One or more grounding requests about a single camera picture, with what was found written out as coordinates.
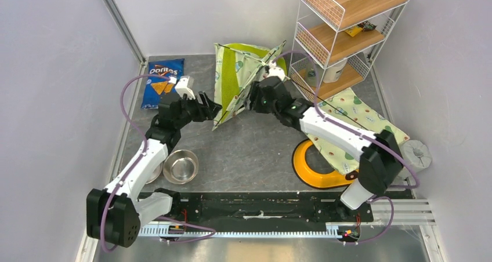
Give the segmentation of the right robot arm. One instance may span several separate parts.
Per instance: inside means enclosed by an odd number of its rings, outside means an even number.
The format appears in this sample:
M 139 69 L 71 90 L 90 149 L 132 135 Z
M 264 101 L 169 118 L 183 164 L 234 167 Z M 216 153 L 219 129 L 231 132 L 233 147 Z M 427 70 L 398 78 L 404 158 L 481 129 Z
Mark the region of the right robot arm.
M 374 133 L 352 126 L 319 109 L 304 98 L 293 98 L 279 77 L 254 81 L 245 106 L 262 114 L 273 114 L 284 126 L 326 140 L 359 162 L 359 176 L 335 204 L 336 216 L 349 221 L 359 207 L 381 196 L 405 167 L 392 132 Z

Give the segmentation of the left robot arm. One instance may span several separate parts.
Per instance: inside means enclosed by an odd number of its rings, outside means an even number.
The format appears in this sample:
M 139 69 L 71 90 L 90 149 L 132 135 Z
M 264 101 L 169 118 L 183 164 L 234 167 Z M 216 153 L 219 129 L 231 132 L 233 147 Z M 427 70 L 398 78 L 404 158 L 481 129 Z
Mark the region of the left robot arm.
M 130 247 L 140 228 L 164 216 L 176 220 L 182 213 L 177 192 L 158 190 L 138 197 L 151 174 L 169 156 L 190 122 L 213 120 L 222 106 L 204 92 L 198 98 L 169 93 L 161 97 L 143 142 L 122 172 L 104 189 L 92 189 L 86 197 L 86 233 L 115 246 Z

